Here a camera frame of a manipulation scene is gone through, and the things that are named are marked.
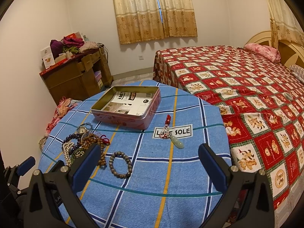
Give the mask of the silver wrist watch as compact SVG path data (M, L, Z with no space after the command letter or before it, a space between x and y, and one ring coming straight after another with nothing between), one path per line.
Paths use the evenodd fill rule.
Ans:
M76 129L76 134L90 134L93 131L93 125L91 123L83 123Z

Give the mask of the clothes pile on floor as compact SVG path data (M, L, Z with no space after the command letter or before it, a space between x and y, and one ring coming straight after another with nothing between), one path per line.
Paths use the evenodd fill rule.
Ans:
M62 120L63 117L66 116L66 114L70 110L74 109L79 103L80 103L80 100L74 100L72 98L62 97L60 99L59 104L57 105L57 107L55 109L54 116L53 116L51 122L48 123L48 125L46 127L45 135L39 141L40 151L43 150L46 140L48 139L53 128L60 122L60 120Z

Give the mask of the blue plaid table cloth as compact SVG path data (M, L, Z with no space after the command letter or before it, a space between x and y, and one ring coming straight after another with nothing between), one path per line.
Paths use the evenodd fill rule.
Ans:
M180 89L159 88L161 102L146 130L97 121L91 113L97 94L69 111L44 145L39 169L48 172L64 158L63 141L91 123L95 134L110 140L107 157L116 151L129 156L130 178L96 168L78 194L99 227L199 227L221 198L198 157L199 146L207 143L231 162L219 108Z

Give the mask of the red patterned bed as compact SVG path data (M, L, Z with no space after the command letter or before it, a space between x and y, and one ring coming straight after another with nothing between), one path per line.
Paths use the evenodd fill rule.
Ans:
M265 169L274 209L303 192L303 84L285 66L231 46L156 52L154 79L218 106L234 162Z

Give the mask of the brown wooden desk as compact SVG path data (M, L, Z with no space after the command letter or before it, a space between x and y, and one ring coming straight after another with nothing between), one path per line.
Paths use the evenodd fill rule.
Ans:
M62 98L85 100L113 82L108 65L108 49L99 44L61 64L55 64L40 73L56 104Z

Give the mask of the white printed box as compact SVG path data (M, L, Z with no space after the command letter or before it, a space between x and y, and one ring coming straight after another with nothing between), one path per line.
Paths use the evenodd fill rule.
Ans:
M40 53L45 68L49 68L50 66L55 64L55 60L50 46L47 46L46 48L42 49Z

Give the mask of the pink metal tin box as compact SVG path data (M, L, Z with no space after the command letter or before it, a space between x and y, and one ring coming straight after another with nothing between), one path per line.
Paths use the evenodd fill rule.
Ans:
M157 86L114 86L99 98L91 112L103 123L146 130L160 101Z

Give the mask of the printed paper in tin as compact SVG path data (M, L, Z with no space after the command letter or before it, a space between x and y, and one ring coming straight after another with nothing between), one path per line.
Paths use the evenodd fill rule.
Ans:
M101 110L110 113L141 116L146 112L152 98L153 94L148 93L116 92Z

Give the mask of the clothes pile on desk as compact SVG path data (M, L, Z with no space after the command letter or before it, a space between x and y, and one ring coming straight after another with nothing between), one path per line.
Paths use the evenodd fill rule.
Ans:
M96 42L85 41L81 35L77 33L64 36L60 41L53 39L49 46L54 58L67 52L76 55L92 49L98 49L98 44Z

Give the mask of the striped pillow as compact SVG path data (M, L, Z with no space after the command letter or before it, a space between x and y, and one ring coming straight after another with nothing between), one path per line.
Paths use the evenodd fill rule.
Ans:
M289 66L289 69L292 71L293 75L302 83L304 83L304 68L300 67L297 64Z

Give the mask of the pink pillow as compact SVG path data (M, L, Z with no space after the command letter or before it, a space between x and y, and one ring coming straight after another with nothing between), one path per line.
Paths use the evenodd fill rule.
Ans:
M251 51L257 55L260 55L272 63L280 63L281 55L280 52L271 46L268 45L260 45L256 43L248 43L244 46L244 49L247 51Z

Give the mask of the wooden headboard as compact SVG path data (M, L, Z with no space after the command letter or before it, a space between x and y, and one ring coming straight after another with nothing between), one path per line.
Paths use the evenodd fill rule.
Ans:
M271 31L262 31L251 37L247 43L257 43L260 45L272 45ZM291 65L299 65L304 67L304 49L303 46L290 43L286 40L279 41L278 51L281 54L281 64L286 67Z

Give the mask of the beige side curtain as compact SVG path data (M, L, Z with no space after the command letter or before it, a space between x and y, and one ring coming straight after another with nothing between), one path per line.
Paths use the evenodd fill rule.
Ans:
M266 0L270 15L272 46L278 49L279 41L303 46L303 30L284 0Z

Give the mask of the beige window curtain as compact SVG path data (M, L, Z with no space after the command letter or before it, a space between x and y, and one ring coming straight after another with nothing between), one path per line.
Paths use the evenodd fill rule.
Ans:
M113 0L120 44L196 37L192 0Z

